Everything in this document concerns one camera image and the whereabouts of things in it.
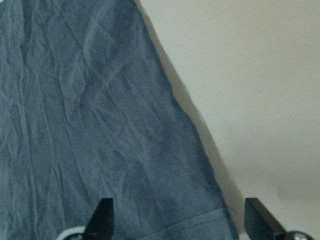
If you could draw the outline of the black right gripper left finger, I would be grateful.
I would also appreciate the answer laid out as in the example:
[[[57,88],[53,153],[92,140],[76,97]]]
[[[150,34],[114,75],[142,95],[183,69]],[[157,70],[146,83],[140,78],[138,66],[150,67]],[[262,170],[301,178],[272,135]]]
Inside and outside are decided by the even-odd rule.
[[[114,201],[102,198],[83,232],[84,240],[111,240],[115,229]]]

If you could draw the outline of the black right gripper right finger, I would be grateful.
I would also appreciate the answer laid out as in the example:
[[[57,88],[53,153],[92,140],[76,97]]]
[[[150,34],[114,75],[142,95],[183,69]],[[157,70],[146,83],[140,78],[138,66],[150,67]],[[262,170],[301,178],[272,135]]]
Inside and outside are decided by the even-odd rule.
[[[245,199],[244,229],[250,240],[284,240],[287,231],[256,197]]]

